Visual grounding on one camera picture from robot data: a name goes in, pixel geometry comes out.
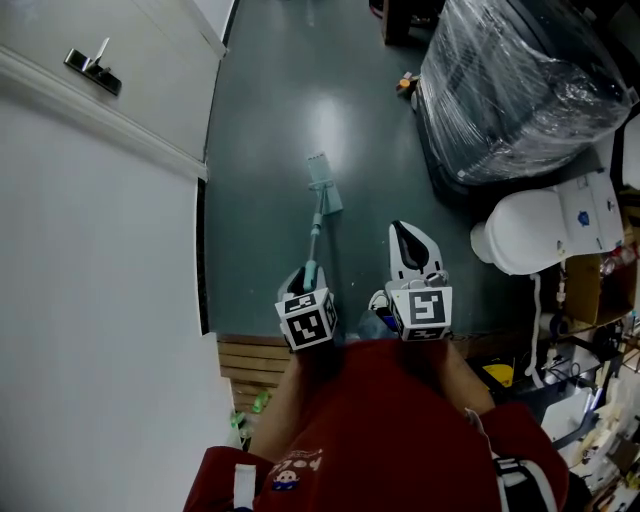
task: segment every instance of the yellow object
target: yellow object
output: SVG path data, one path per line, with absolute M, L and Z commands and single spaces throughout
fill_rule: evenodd
M 513 368 L 508 364 L 489 364 L 483 368 L 505 388 L 513 384 Z
M 632 471 L 629 471 L 627 473 L 626 480 L 630 489 L 633 489 L 634 491 L 640 490 L 640 478 L 638 477 L 637 474 L 633 473 Z

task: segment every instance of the plastic wrap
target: plastic wrap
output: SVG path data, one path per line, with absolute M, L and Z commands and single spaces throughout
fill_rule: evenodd
M 631 108 L 607 50 L 561 0 L 447 0 L 421 77 L 431 150 L 466 185 L 557 169 Z

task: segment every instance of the hand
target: hand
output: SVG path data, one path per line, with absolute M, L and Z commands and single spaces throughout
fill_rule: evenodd
M 278 462 L 300 431 L 300 419 L 315 391 L 340 370 L 342 352 L 320 344 L 294 354 L 278 389 L 260 416 L 249 453 Z
M 495 407 L 487 387 L 449 341 L 404 345 L 409 371 L 438 391 L 461 413 L 472 409 L 483 414 Z

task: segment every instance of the mop head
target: mop head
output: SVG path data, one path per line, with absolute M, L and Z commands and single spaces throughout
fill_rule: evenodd
M 333 181 L 327 155 L 318 153 L 317 155 L 311 156 L 307 158 L 307 165 L 309 166 L 312 180 L 309 187 L 315 190 L 318 195 L 322 194 L 323 190 L 327 191 L 322 214 L 329 215 L 330 213 L 336 213 L 342 210 L 342 200 L 338 193 L 338 187 L 336 187 Z

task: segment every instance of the mop handle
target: mop handle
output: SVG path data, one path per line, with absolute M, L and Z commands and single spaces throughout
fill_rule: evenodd
M 317 241 L 322 229 L 322 210 L 324 209 L 324 199 L 327 195 L 326 186 L 322 188 L 316 202 L 316 211 L 313 214 L 313 223 L 311 225 L 311 248 L 309 249 L 309 259 L 304 266 L 304 282 L 303 289 L 306 293 L 312 292 L 316 287 L 316 273 L 318 271 L 318 263 L 316 262 Z

